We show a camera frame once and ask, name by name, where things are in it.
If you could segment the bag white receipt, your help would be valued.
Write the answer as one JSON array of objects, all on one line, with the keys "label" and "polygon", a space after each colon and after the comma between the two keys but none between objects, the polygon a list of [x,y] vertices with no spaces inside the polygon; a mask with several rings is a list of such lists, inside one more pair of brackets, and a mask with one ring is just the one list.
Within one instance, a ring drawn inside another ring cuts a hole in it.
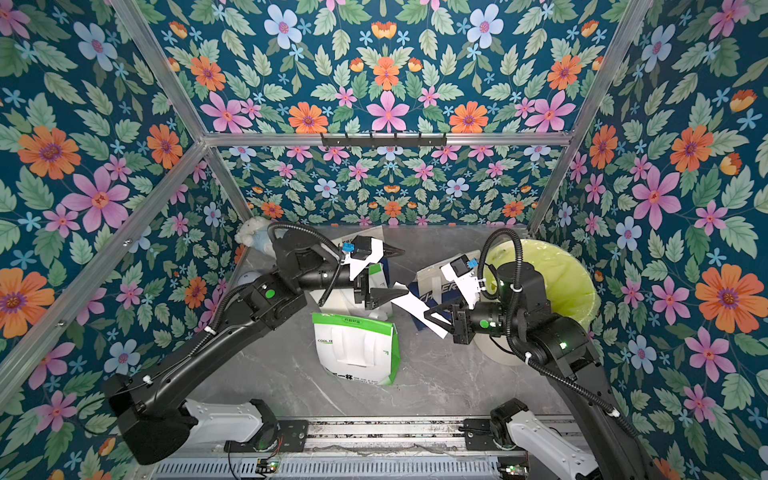
[{"label": "bag white receipt", "polygon": [[[407,286],[399,282],[396,282],[393,288],[407,288]],[[421,323],[423,323],[425,311],[429,309],[427,304],[423,302],[419,297],[414,295],[411,291],[408,295],[394,299],[393,301],[391,301],[391,303],[399,307],[400,309],[404,310],[405,312],[407,312],[409,315],[411,315]]]}]

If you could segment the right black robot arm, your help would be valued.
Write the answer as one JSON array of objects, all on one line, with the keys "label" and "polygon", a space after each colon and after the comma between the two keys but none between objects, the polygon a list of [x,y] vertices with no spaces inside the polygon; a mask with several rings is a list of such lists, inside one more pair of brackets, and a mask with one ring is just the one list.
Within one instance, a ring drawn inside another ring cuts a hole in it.
[{"label": "right black robot arm", "polygon": [[486,336],[545,377],[588,445],[575,446],[513,399],[490,413],[489,435],[498,448],[524,451],[555,479],[661,478],[587,333],[599,301],[575,257],[502,228],[489,235],[477,256],[456,256],[439,267],[457,291],[420,320],[446,327],[457,344]]}]

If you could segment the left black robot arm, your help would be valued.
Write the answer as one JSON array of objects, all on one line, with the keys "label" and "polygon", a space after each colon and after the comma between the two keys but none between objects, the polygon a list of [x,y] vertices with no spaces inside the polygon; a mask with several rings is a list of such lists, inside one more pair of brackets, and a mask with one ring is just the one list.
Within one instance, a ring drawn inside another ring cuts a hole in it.
[{"label": "left black robot arm", "polygon": [[295,223],[273,223],[266,233],[275,254],[271,270],[231,288],[209,323],[157,365],[133,376],[116,374],[104,383],[105,400],[138,464],[156,464],[194,443],[270,449],[280,433],[265,402],[200,403],[189,394],[304,309],[310,292],[320,292],[317,304],[323,306],[335,289],[350,288],[368,309],[401,295],[394,288],[371,287],[364,276],[370,265],[403,255],[400,248],[365,235],[341,246]]}]

